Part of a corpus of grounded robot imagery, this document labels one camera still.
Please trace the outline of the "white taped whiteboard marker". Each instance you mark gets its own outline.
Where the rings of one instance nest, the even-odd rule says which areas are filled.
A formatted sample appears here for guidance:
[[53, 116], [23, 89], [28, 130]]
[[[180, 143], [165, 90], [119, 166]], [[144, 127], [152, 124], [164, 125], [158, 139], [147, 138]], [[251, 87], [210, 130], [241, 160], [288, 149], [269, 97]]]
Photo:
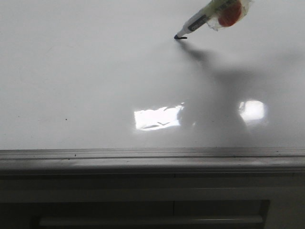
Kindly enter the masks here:
[[212, 0], [185, 22], [174, 39], [186, 39], [205, 24], [215, 31], [231, 27], [247, 15], [252, 4], [252, 0]]

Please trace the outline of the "white whiteboard with aluminium frame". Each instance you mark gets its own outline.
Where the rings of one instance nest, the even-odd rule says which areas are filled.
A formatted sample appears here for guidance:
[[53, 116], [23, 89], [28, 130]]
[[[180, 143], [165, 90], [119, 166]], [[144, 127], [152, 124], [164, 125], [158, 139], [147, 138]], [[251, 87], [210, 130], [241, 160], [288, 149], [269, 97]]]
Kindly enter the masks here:
[[304, 171], [304, 1], [205, 4], [1, 1], [1, 174]]

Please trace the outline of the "grey cabinet below whiteboard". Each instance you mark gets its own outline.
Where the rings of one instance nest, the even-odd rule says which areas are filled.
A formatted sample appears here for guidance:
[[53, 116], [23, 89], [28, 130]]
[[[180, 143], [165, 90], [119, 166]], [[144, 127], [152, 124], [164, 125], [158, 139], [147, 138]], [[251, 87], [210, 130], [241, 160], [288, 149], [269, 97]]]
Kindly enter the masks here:
[[0, 226], [302, 229], [305, 176], [2, 176]]

